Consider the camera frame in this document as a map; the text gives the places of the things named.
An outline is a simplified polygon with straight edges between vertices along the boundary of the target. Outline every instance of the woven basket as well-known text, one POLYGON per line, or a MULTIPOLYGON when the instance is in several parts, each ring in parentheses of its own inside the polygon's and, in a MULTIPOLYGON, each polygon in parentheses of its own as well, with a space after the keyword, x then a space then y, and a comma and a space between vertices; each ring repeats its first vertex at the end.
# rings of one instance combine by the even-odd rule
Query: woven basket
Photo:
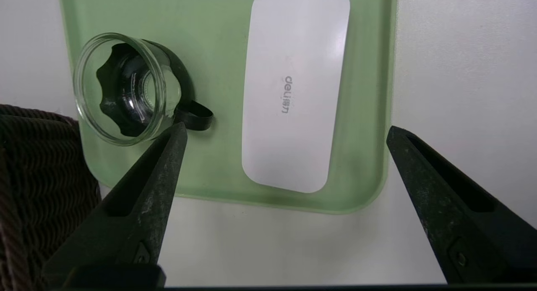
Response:
POLYGON ((100 202, 77 121, 0 104, 0 291, 40 291, 48 258, 100 202))

